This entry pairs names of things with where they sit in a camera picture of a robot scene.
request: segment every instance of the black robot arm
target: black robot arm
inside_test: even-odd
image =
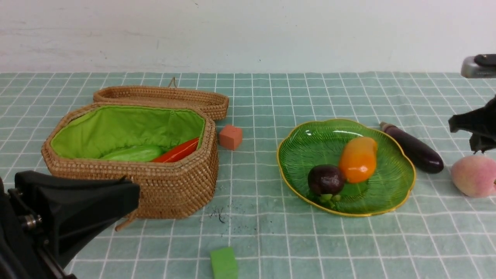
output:
[[[24,171],[0,179],[0,279],[77,279],[64,268],[103,230],[138,207],[139,185]]]

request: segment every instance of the eggplant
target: eggplant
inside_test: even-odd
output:
[[[386,122],[380,123],[380,129],[398,142],[405,155],[420,170],[436,174],[444,169],[441,156],[418,138]]]
[[[321,203],[327,203],[331,199],[340,200],[338,193],[343,190],[345,183],[344,174],[335,165],[317,165],[308,174],[309,188],[319,197]]]

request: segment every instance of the green basket lining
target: green basket lining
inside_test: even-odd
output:
[[[164,152],[199,138],[205,119],[189,109],[108,105],[99,107],[63,127],[50,142],[67,159],[98,159],[113,151],[157,145]]]

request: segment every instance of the table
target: table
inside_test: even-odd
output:
[[[0,176],[48,173],[43,141],[68,111],[113,85],[179,87],[230,96],[228,117],[241,127],[236,151],[219,148],[212,202],[183,220],[137,220],[109,228],[66,268],[80,279],[208,279],[209,252],[234,247],[240,279],[494,279],[495,198],[469,199],[449,167],[470,155],[466,132],[449,133],[453,114],[483,106],[496,79],[457,73],[0,73]],[[348,118],[397,125],[435,148],[446,168],[418,171],[398,210],[345,218],[314,209],[282,182],[276,148],[295,125]],[[495,157],[494,152],[487,156]],[[222,210],[221,220],[218,212]]]

